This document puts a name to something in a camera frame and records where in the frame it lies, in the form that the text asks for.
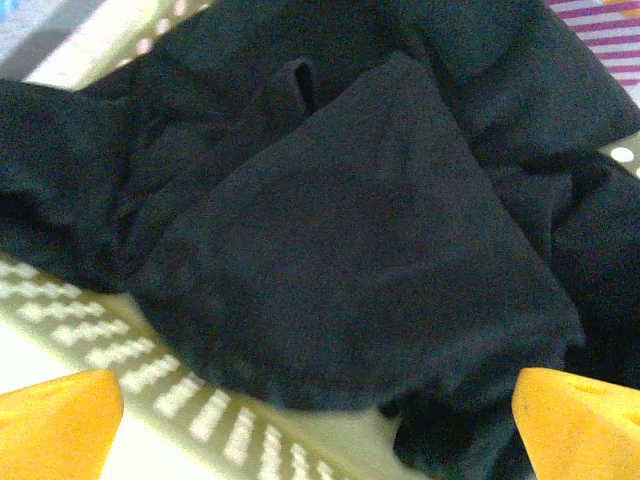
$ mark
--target striped fabric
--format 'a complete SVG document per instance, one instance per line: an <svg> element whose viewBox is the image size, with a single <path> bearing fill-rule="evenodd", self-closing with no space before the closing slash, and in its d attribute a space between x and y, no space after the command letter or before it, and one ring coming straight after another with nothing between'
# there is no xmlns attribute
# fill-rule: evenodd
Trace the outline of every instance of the striped fabric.
<svg viewBox="0 0 640 480"><path fill-rule="evenodd" d="M547 3L627 89L640 86L640 1L548 0Z"/></svg>
<svg viewBox="0 0 640 480"><path fill-rule="evenodd" d="M20 0L0 0L0 22L16 10L20 5Z"/></svg>

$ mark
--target black fabric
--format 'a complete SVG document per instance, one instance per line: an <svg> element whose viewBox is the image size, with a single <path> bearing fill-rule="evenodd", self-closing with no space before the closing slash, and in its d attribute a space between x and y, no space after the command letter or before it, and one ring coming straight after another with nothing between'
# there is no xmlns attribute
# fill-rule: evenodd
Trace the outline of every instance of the black fabric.
<svg viewBox="0 0 640 480"><path fill-rule="evenodd" d="M207 380L386 405L465 480L530 472L521 368L640 386L640 182L597 153L640 113L539 1L226 0L0 98L0 249L131 291Z"/></svg>

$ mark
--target pink striped cloth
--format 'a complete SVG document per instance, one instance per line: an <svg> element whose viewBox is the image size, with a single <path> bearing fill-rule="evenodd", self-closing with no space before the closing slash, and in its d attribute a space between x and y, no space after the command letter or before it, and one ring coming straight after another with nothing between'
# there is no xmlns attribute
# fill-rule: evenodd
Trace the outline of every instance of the pink striped cloth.
<svg viewBox="0 0 640 480"><path fill-rule="evenodd" d="M628 90L640 85L640 1L547 0Z"/></svg>

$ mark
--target yellow plastic piece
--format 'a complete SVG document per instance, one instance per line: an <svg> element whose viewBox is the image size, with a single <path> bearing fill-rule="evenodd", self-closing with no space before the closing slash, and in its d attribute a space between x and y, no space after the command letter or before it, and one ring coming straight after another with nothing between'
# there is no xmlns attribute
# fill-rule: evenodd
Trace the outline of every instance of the yellow plastic piece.
<svg viewBox="0 0 640 480"><path fill-rule="evenodd" d="M107 370L0 395L0 479L99 479L123 409Z"/></svg>
<svg viewBox="0 0 640 480"><path fill-rule="evenodd" d="M640 479L640 391L525 368L512 407L538 480Z"/></svg>

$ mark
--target clothes pile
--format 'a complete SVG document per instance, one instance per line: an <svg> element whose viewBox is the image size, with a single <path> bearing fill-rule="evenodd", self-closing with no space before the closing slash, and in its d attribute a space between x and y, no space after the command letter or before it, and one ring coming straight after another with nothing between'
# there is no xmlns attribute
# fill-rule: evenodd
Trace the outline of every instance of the clothes pile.
<svg viewBox="0 0 640 480"><path fill-rule="evenodd" d="M640 111L541 0L225 0L83 91L0 82L0 250L203 379L531 472L518 372L640 387Z"/></svg>

